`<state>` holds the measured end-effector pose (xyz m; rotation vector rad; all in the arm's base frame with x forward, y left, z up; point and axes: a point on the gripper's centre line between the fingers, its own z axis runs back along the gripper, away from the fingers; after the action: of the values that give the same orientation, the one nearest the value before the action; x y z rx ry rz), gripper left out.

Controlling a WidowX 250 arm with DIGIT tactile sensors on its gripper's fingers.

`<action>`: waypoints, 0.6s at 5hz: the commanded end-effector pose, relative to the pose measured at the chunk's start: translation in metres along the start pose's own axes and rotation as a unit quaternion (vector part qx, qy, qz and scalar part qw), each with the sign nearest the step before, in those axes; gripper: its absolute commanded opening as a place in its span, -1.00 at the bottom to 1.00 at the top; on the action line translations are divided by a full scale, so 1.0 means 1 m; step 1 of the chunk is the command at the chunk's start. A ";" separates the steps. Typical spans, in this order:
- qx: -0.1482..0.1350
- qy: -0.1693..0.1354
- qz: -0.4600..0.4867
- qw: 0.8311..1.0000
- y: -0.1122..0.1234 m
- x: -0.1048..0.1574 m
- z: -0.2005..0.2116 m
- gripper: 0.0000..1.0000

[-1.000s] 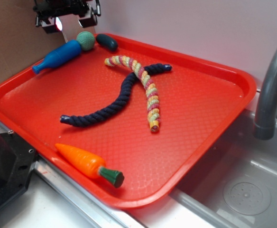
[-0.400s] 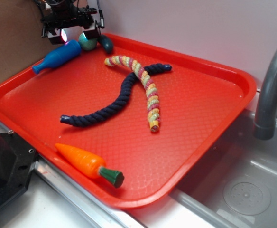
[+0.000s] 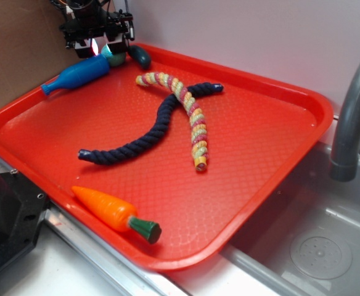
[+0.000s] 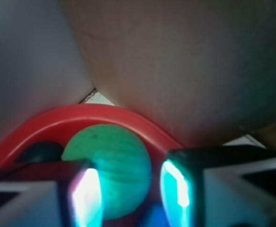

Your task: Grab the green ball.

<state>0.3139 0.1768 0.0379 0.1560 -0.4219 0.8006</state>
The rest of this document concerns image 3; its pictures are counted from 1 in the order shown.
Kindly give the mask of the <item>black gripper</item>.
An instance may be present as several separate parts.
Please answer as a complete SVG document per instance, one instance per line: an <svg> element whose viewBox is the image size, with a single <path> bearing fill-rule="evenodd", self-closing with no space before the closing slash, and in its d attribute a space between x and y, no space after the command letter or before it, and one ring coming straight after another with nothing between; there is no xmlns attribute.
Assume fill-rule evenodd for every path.
<svg viewBox="0 0 360 296"><path fill-rule="evenodd" d="M74 48L79 59L97 55L95 38L103 37L111 53L127 51L134 40L133 15L128 2L125 10L111 9L110 1L62 1L65 23L59 30L65 38L65 47Z"/></svg>

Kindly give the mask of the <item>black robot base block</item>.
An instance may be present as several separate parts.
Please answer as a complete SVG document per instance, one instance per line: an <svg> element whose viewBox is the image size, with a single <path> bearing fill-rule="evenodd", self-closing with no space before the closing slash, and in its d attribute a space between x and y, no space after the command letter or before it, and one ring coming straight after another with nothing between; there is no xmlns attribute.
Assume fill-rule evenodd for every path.
<svg viewBox="0 0 360 296"><path fill-rule="evenodd" d="M47 203L22 173L0 173L0 272L35 248Z"/></svg>

